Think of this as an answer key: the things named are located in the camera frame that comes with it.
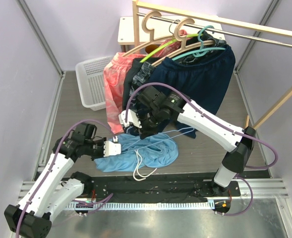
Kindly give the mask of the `pink patterned shorts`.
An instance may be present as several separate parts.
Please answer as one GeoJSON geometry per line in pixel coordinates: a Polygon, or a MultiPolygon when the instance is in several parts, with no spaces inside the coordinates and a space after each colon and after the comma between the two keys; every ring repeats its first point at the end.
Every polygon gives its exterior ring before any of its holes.
{"type": "Polygon", "coordinates": [[[118,115],[122,109],[122,98],[124,92],[124,80],[126,74],[132,67],[133,60],[143,59],[146,55],[116,53],[110,63],[105,66],[103,71],[104,89],[106,100],[107,122],[114,134],[123,132],[119,123],[118,115]]]}

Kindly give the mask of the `white plastic basket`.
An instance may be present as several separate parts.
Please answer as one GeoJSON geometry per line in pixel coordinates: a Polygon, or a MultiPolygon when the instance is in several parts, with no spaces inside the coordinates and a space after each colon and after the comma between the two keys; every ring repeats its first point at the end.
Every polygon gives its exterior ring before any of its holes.
{"type": "Polygon", "coordinates": [[[103,71],[112,59],[112,56],[89,59],[75,66],[80,99],[85,108],[98,111],[106,107],[103,71]]]}

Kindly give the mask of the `wooden hanger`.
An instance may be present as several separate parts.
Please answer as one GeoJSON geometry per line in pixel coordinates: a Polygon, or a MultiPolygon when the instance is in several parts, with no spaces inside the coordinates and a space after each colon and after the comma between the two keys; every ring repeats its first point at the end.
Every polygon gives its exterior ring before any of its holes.
{"type": "Polygon", "coordinates": [[[123,53],[125,53],[126,56],[129,56],[130,54],[138,54],[140,52],[141,49],[155,44],[155,43],[161,43],[169,38],[171,38],[173,35],[171,36],[163,36],[160,38],[155,39],[154,38],[154,28],[148,28],[147,27],[147,22],[148,20],[153,17],[163,17],[158,11],[151,11],[147,14],[143,14],[143,13],[137,13],[136,15],[132,16],[133,17],[133,25],[134,25],[134,43],[135,46],[133,48],[126,48],[126,47],[122,47],[121,45],[121,50],[123,53]],[[143,16],[143,20],[142,20],[142,29],[144,32],[150,34],[150,39],[148,42],[145,43],[139,43],[139,17],[143,16]]]}
{"type": "Polygon", "coordinates": [[[191,45],[186,45],[187,43],[187,36],[189,35],[185,35],[185,36],[181,36],[178,31],[179,29],[185,25],[186,23],[189,23],[189,24],[194,24],[195,21],[194,19],[192,18],[185,18],[183,19],[180,23],[177,24],[176,28],[175,28],[175,39],[180,41],[181,42],[181,46],[179,49],[173,51],[172,53],[166,55],[165,57],[163,58],[160,58],[159,60],[157,60],[156,62],[154,62],[152,64],[152,66],[158,66],[165,58],[173,58],[181,53],[184,53],[185,51],[188,51],[188,50],[192,50],[192,49],[195,49],[195,48],[198,48],[200,46],[209,46],[209,45],[213,45],[215,43],[214,40],[207,40],[207,41],[202,41],[202,42],[197,42],[195,44],[191,44],[191,45]]]}

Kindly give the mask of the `wooden clothes rack frame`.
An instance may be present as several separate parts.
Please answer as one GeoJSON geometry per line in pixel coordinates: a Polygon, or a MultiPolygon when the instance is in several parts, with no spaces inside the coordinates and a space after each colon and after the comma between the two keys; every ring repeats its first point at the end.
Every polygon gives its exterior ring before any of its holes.
{"type": "MultiPolygon", "coordinates": [[[[270,2],[269,7],[266,10],[265,15],[262,18],[262,21],[261,21],[262,24],[266,24],[265,21],[269,20],[270,16],[273,14],[274,10],[277,8],[277,4],[279,2],[280,2],[279,0],[272,0],[270,2]]],[[[151,11],[170,13],[173,15],[184,16],[184,17],[189,17],[189,18],[193,18],[193,19],[205,20],[208,22],[224,24],[224,25],[233,26],[236,28],[254,30],[255,34],[253,36],[242,35],[242,34],[237,34],[237,33],[232,33],[232,32],[226,32],[226,31],[222,31],[222,33],[224,35],[233,36],[233,37],[242,38],[242,39],[247,39],[247,40],[251,40],[254,42],[261,42],[261,43],[267,43],[267,44],[292,48],[292,45],[290,45],[290,44],[282,43],[282,42],[278,42],[278,41],[273,41],[273,40],[268,40],[268,39],[263,39],[263,38],[259,37],[260,33],[268,33],[268,34],[292,38],[292,31],[290,31],[290,30],[278,29],[278,28],[274,28],[274,27],[261,25],[261,24],[253,24],[253,23],[248,23],[248,22],[243,22],[243,21],[238,21],[238,20],[232,20],[232,19],[222,18],[222,17],[218,17],[218,16],[214,16],[214,15],[195,13],[195,12],[188,11],[188,10],[182,10],[182,9],[177,9],[177,8],[173,8],[173,7],[161,6],[158,4],[147,3],[147,2],[142,2],[142,1],[138,1],[138,0],[132,1],[132,7],[133,7],[133,26],[134,26],[135,47],[137,47],[137,45],[140,43],[139,32],[137,32],[137,30],[139,31],[139,26],[137,26],[139,24],[138,16],[140,16],[140,15],[146,16],[146,15],[143,15],[143,13],[139,13],[139,9],[142,8],[142,9],[148,9],[151,11]]],[[[253,128],[257,130],[291,96],[292,96],[292,87],[290,89],[288,89],[280,97],[280,99],[257,122],[255,122],[253,124],[253,128]]]]}

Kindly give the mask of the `lime green hanger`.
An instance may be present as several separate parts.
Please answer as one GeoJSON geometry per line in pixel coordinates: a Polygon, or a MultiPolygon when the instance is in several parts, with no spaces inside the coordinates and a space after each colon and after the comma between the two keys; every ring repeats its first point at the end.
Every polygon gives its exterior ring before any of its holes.
{"type": "Polygon", "coordinates": [[[146,57],[144,57],[140,62],[145,62],[151,57],[159,58],[159,57],[166,56],[167,54],[179,49],[180,46],[181,46],[181,41],[178,41],[175,38],[166,40],[158,48],[156,48],[151,53],[149,53],[146,57]]]}

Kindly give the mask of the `light blue wire hanger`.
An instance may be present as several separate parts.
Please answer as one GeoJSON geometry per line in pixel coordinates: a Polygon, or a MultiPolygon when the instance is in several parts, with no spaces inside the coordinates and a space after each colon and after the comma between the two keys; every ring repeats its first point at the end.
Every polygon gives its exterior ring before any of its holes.
{"type": "Polygon", "coordinates": [[[181,135],[188,135],[194,131],[194,128],[186,127],[178,130],[160,132],[156,135],[146,137],[145,139],[140,139],[138,136],[131,134],[120,134],[118,136],[118,142],[121,144],[121,153],[124,154],[145,149],[156,152],[161,152],[162,150],[178,152],[177,144],[173,138],[181,135]]]}

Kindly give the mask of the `teal plastic hanger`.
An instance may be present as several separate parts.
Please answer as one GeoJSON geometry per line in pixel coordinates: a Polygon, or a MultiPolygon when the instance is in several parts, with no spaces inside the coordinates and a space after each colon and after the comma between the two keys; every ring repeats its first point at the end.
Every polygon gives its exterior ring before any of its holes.
{"type": "Polygon", "coordinates": [[[172,60],[178,60],[178,59],[180,59],[182,57],[186,57],[188,55],[193,55],[195,58],[198,58],[198,57],[202,57],[202,56],[206,55],[210,51],[217,51],[217,50],[223,51],[223,50],[225,50],[225,47],[217,47],[218,43],[216,41],[215,41],[215,43],[212,44],[211,47],[204,46],[204,41],[201,39],[201,37],[204,36],[206,29],[208,29],[208,28],[214,29],[214,26],[208,25],[208,26],[204,27],[203,29],[201,29],[198,33],[198,41],[201,43],[199,49],[192,50],[192,51],[183,53],[181,55],[178,55],[178,56],[172,58],[172,60]]]}

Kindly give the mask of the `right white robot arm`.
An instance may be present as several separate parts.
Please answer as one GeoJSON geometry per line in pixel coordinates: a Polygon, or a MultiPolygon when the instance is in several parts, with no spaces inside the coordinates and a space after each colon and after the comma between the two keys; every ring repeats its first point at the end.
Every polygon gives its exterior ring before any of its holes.
{"type": "Polygon", "coordinates": [[[188,96],[172,91],[169,95],[148,86],[137,97],[139,103],[148,108],[148,113],[141,116],[141,138],[153,135],[165,120],[174,120],[185,124],[210,137],[225,150],[226,154],[211,182],[211,190],[217,195],[224,195],[231,180],[244,171],[254,148],[255,130],[245,129],[227,123],[217,116],[199,107],[188,96]]]}

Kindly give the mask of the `metal hanging rod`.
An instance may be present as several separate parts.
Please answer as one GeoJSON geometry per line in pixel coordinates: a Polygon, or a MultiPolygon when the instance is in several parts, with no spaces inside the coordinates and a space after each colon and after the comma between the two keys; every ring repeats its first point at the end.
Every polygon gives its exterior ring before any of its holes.
{"type": "MultiPolygon", "coordinates": [[[[171,20],[171,19],[167,19],[167,18],[163,18],[163,17],[156,17],[156,16],[151,17],[151,19],[155,19],[155,20],[159,20],[159,21],[163,21],[163,22],[168,22],[171,24],[179,24],[180,23],[180,21],[177,21],[177,20],[171,20]]],[[[246,39],[246,40],[251,40],[251,41],[256,41],[256,42],[261,42],[261,43],[267,43],[267,44],[286,47],[286,48],[292,48],[292,44],[268,40],[268,39],[259,38],[259,37],[255,37],[255,36],[242,35],[242,34],[237,34],[237,33],[228,32],[228,31],[215,29],[215,28],[208,28],[207,30],[211,31],[212,33],[221,33],[221,34],[226,35],[226,36],[232,36],[232,37],[236,37],[236,38],[241,38],[241,39],[246,39]]]]}

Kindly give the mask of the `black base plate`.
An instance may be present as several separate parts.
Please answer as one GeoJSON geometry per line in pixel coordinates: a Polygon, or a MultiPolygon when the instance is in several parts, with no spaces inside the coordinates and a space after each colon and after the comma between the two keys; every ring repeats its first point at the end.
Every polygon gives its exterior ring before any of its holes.
{"type": "Polygon", "coordinates": [[[227,188],[213,187],[213,173],[152,175],[143,181],[132,176],[91,177],[88,188],[78,198],[101,201],[113,194],[116,203],[186,203],[206,202],[208,198],[234,198],[241,195],[238,182],[227,188]]]}

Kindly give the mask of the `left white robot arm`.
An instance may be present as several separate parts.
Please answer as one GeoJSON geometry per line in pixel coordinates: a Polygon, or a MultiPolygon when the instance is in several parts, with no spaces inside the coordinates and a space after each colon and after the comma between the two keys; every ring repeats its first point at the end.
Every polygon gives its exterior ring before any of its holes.
{"type": "Polygon", "coordinates": [[[81,156],[103,154],[105,139],[94,141],[96,131],[94,120],[83,120],[56,141],[49,161],[32,188],[17,205],[8,205],[4,211],[9,229],[16,237],[45,238],[56,217],[72,200],[92,194],[92,178],[81,172],[73,173],[62,188],[56,188],[81,156]]]}

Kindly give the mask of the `left wooden hanger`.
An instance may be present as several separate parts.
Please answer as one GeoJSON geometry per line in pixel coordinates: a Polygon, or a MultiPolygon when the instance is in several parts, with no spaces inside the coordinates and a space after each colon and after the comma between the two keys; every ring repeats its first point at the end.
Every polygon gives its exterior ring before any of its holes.
{"type": "Polygon", "coordinates": [[[154,38],[154,28],[148,28],[147,27],[147,22],[148,20],[153,17],[163,17],[158,11],[151,11],[147,14],[143,14],[143,13],[137,13],[136,15],[132,16],[133,17],[133,25],[134,25],[134,43],[135,46],[133,48],[126,48],[126,47],[122,47],[121,45],[121,50],[123,53],[125,53],[126,56],[129,56],[130,54],[138,54],[140,52],[141,49],[155,44],[155,43],[161,43],[169,38],[171,38],[173,35],[171,36],[163,36],[160,38],[155,39],[154,38]],[[144,32],[150,34],[150,39],[148,42],[145,43],[139,43],[139,17],[143,16],[143,20],[142,20],[142,29],[144,32]]]}

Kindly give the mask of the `right wooden hanger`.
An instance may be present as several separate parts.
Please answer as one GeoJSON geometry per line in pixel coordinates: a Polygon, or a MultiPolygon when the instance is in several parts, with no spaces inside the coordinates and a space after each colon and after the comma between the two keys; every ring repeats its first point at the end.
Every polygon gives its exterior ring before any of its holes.
{"type": "Polygon", "coordinates": [[[158,66],[165,58],[173,58],[181,53],[184,53],[185,51],[188,51],[188,50],[192,50],[192,49],[195,49],[195,48],[198,48],[200,46],[209,46],[209,45],[213,45],[215,43],[214,40],[207,40],[207,41],[202,41],[202,42],[197,42],[195,44],[191,44],[191,45],[186,45],[187,43],[187,36],[189,35],[185,35],[185,36],[181,36],[178,31],[179,29],[185,25],[186,23],[189,23],[189,24],[194,24],[195,21],[194,19],[192,18],[185,18],[183,19],[180,23],[177,24],[176,28],[175,28],[175,39],[180,41],[181,42],[181,46],[179,49],[173,51],[172,53],[166,55],[165,57],[163,58],[160,58],[159,60],[157,60],[156,62],[154,62],[152,64],[152,66],[158,66]]]}

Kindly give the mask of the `light blue shorts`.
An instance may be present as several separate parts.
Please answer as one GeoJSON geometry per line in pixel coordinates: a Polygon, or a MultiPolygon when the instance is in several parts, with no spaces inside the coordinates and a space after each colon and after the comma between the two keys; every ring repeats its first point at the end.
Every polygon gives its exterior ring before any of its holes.
{"type": "Polygon", "coordinates": [[[132,151],[115,156],[95,159],[96,168],[102,172],[132,172],[136,181],[145,180],[158,168],[172,164],[178,157],[178,152],[162,150],[132,151]]]}

